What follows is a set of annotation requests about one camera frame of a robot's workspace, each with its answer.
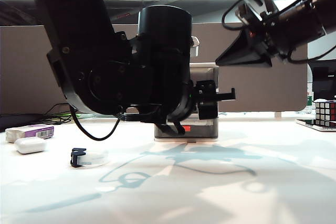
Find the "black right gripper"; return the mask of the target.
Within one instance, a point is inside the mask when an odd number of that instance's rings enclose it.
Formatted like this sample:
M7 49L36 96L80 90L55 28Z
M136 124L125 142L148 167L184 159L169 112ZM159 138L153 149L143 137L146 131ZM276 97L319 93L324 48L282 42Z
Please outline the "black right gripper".
M271 58L287 58L267 30L260 15L250 12L249 28L240 31L233 43L222 52L215 63L219 66L264 67L272 66Z

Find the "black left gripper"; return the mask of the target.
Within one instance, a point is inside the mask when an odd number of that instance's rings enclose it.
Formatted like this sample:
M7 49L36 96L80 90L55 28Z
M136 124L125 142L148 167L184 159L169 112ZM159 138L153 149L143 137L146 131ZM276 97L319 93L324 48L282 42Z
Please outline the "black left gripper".
M230 93L217 93L214 80L198 81L195 89L195 101L200 120L215 119L218 117L218 101L235 100L235 88ZM179 121L174 122L178 134L184 134L185 128ZM158 124L157 128L164 134L173 134L174 130L169 125Z

